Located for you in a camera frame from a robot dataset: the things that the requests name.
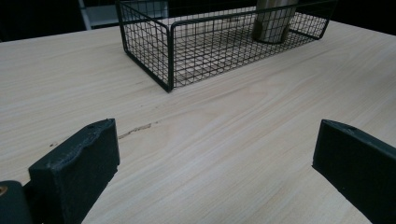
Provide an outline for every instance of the table surface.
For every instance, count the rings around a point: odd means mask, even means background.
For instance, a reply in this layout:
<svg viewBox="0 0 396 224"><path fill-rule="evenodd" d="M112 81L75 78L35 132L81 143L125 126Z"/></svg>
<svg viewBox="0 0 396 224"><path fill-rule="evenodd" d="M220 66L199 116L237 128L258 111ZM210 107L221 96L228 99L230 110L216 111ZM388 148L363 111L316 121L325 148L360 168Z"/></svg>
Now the table surface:
<svg viewBox="0 0 396 224"><path fill-rule="evenodd" d="M369 223L312 167L322 119L396 146L396 36L331 22L166 93L118 27L0 43L0 179L115 118L121 164L84 223Z"/></svg>

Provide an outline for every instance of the dark background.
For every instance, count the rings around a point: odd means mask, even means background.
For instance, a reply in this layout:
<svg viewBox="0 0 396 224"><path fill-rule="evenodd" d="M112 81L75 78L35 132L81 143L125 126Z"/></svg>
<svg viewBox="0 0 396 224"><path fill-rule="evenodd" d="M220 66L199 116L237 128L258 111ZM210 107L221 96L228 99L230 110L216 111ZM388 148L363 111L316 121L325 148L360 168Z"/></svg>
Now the dark background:
<svg viewBox="0 0 396 224"><path fill-rule="evenodd" d="M195 6L196 10L204 10L200 6L206 2L227 1L230 0L170 0L169 7ZM114 4L114 0L84 2L86 7ZM246 5L255 5L254 2L247 0ZM396 35L396 18L391 16L391 10L390 1L385 0L339 0L332 20ZM83 30L85 26L78 0L0 0L0 39L3 41Z"/></svg>

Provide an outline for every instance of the light wood tabletop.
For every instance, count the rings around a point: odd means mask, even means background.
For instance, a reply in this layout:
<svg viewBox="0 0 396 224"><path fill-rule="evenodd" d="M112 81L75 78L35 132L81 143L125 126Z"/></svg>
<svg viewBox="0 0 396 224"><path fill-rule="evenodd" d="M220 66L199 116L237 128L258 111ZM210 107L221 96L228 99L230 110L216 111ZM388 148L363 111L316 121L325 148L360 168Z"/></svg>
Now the light wood tabletop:
<svg viewBox="0 0 396 224"><path fill-rule="evenodd" d="M0 180L26 184L106 118L121 163L84 223L369 223L312 158L322 119L396 146L396 36L331 21L319 41L171 93L118 27L0 43Z"/></svg>

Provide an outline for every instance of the metal cup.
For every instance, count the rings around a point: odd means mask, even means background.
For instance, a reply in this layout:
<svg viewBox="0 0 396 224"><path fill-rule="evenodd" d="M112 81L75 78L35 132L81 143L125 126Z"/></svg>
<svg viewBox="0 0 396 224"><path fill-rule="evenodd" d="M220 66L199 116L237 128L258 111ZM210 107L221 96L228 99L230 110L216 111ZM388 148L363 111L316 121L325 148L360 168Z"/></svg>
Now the metal cup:
<svg viewBox="0 0 396 224"><path fill-rule="evenodd" d="M258 0L256 9L285 7L297 3L298 0ZM283 43L287 38L290 20L295 10L295 7L289 7L258 14L254 21L252 38L268 44Z"/></svg>

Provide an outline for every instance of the black wire basket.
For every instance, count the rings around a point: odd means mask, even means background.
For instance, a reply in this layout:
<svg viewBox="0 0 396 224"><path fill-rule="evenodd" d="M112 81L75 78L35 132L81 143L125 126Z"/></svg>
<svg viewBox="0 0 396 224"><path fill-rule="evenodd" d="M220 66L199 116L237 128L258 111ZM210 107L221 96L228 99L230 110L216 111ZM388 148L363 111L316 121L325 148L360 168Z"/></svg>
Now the black wire basket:
<svg viewBox="0 0 396 224"><path fill-rule="evenodd" d="M321 39L337 2L256 1L117 0L124 50L169 92Z"/></svg>

